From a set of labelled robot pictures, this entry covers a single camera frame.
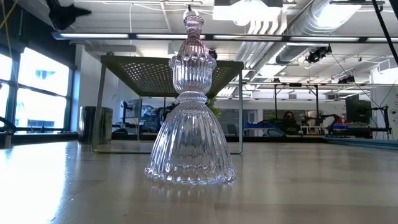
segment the chair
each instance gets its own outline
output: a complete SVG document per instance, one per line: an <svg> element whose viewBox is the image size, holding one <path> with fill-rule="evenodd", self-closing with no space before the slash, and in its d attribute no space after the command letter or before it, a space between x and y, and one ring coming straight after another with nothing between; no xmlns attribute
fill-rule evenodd
<svg viewBox="0 0 398 224"><path fill-rule="evenodd" d="M236 130L235 124L227 124L227 125L226 125L226 128L227 128L227 130L228 130L228 135L231 135L231 136L238 136L238 132L237 132L237 130Z"/></svg>

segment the window frame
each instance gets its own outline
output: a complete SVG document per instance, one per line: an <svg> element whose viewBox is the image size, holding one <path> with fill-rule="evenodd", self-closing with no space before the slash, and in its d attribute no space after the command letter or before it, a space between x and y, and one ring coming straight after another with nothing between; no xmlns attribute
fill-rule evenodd
<svg viewBox="0 0 398 224"><path fill-rule="evenodd" d="M6 117L5 118L7 120L11 121L13 124L15 123L18 88L23 88L23 89L31 90L31 91L34 91L37 93L42 93L45 95L59 96L59 97L65 98L67 104L66 104L65 112L64 112L63 128L45 128L45 130L46 131L69 131L70 130L70 115L72 113L72 91L73 91L73 79L75 77L75 70L68 67L69 74L68 74L68 84L67 84L68 85L67 86L67 95L66 96L59 95L59 94L51 92L51 91L42 90L40 88L35 88L32 86L27 86L27 85L18 83L19 68L21 65L21 54L23 54L23 52L16 52L15 50L13 50L11 53L12 53L12 58L11 58L12 59L12 68L11 68L10 80L0 79L1 83L9 85L9 94L8 94L8 100L7 100L7 105L6 105ZM4 47L0 47L0 54L10 57L8 49L6 50ZM17 131L31 131L32 129L34 131L41 130L41 128L17 127Z"/></svg>

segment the glass vase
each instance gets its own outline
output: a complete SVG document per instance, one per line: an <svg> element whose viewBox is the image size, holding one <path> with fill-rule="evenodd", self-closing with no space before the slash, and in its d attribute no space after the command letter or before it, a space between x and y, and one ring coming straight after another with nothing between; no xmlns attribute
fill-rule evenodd
<svg viewBox="0 0 398 224"><path fill-rule="evenodd" d="M184 23L188 37L169 61L179 104L158 133L145 175L176 184L228 182L236 171L223 130L205 104L216 60L200 40L203 18L189 15Z"/></svg>

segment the ceiling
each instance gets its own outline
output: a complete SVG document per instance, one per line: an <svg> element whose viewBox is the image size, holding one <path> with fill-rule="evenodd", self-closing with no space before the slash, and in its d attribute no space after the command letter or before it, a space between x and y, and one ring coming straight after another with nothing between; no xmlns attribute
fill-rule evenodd
<svg viewBox="0 0 398 224"><path fill-rule="evenodd" d="M78 18L71 32L156 32L156 33L184 33L183 13L184 11L156 11L144 7L130 4L103 4L101 2L79 2L82 0L59 0L61 5L67 6L74 3L76 6L87 8L93 11L92 15ZM290 21L297 15L310 0L295 0L297 5L289 7L287 10L287 20ZM194 9L209 10L213 9L213 0L201 1L201 6L193 6ZM45 0L19 0L19 4L37 16L39 19L49 23L47 17L48 7ZM148 5L154 9L161 10L160 4ZM164 9L185 9L186 6L165 5ZM383 36L381 26L372 8L364 6L361 12L356 12L348 22L334 31L333 35L377 35ZM384 5L382 16L391 36L398 36L398 20L392 10L388 0ZM240 27L234 25L232 21L214 21L211 15L200 13L205 19L203 33L209 34L245 34L249 26ZM168 57L168 45L171 41L145 41L145 40L101 40L91 41L89 44L100 45L135 45L141 55L145 57ZM174 42L174 50L178 50L181 42ZM220 60L234 60L239 52L241 42L205 42L208 47L215 48ZM320 63L305 68L304 57L294 62L294 66L284 69L284 75L280 76L283 82L306 82L310 78L311 82L327 82L330 77L341 73L343 70L336 60L345 69L356 69L356 81L369 81L369 68L377 65L364 61L380 62L391 57L391 51L387 44L332 44L333 55L327 56Z"/></svg>

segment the table surface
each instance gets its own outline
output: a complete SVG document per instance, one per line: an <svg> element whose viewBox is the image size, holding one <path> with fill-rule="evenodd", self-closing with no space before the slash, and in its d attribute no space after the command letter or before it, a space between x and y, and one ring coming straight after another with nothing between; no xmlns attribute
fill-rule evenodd
<svg viewBox="0 0 398 224"><path fill-rule="evenodd" d="M109 147L150 151L152 144ZM244 148L232 156L235 182L201 187L147 180L149 155L96 154L76 142L0 150L0 223L397 223L396 151L298 143Z"/></svg>

